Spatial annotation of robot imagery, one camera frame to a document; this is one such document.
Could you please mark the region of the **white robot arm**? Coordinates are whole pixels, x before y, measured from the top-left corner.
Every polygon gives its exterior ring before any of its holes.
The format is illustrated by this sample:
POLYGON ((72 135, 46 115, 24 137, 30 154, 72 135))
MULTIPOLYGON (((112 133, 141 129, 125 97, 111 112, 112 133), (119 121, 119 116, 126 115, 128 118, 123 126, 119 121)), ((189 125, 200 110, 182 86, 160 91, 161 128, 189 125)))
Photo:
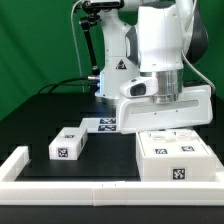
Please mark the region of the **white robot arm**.
POLYGON ((213 118, 210 83, 183 85, 185 65, 207 47, 197 0, 124 0, 138 12, 126 25, 113 9, 103 12, 105 67, 96 96, 113 101, 123 134, 203 125, 213 118))

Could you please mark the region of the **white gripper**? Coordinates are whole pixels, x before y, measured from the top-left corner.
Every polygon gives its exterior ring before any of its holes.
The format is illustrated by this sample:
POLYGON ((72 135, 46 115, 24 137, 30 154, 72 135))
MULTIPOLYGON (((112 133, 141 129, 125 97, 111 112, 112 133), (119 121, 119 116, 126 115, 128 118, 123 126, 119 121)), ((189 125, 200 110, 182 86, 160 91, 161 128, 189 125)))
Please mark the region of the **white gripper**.
POLYGON ((209 124, 213 119, 211 88, 186 87, 175 102, 156 104, 151 97, 122 97, 116 108, 117 129, 122 134, 209 124))

